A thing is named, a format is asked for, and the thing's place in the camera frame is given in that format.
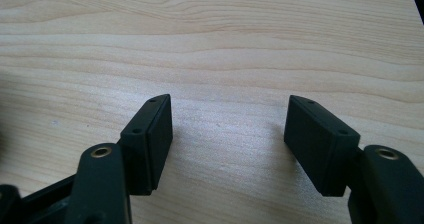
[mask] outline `wooden table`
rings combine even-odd
[[[414,0],[0,0],[0,182],[76,171],[150,97],[172,143],[134,223],[349,223],[283,142],[291,94],[424,173],[424,31]]]

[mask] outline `black plastic jaw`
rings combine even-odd
[[[284,142],[323,196],[343,196],[360,135],[315,101],[290,96]]]
[[[150,195],[158,187],[172,133],[170,95],[148,100],[121,132],[118,145],[131,195]]]

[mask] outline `black plastic part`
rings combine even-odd
[[[131,195],[150,195],[157,189],[172,138],[171,96],[151,98],[124,128],[118,142]]]
[[[17,223],[20,215],[21,197],[16,187],[0,185],[0,224]]]
[[[346,172],[348,172],[347,184],[351,189],[348,207],[353,224],[373,224],[377,220],[377,211],[365,185],[361,170],[363,158],[363,151],[358,148],[355,157],[349,160],[346,169]]]
[[[378,213],[376,223],[424,223],[424,178],[407,156],[367,146],[361,168]]]
[[[315,101],[290,96],[284,141],[323,196],[343,196],[360,135]]]
[[[130,210],[121,148],[99,144],[80,159],[65,224],[128,224]]]
[[[59,224],[65,220],[75,175],[41,189],[22,199],[25,224]]]

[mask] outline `hole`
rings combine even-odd
[[[397,160],[397,159],[399,159],[399,156],[396,153],[394,153],[394,152],[392,152],[392,151],[390,151],[388,149],[379,148],[379,149],[377,149],[375,151],[377,152],[377,154],[379,156],[381,156],[383,158],[386,158],[386,159],[389,159],[389,160]]]
[[[91,153],[94,158],[100,158],[109,155],[112,152],[110,147],[99,147]]]
[[[133,133],[135,134],[141,133],[142,131],[143,129],[140,129],[140,128],[133,129]]]

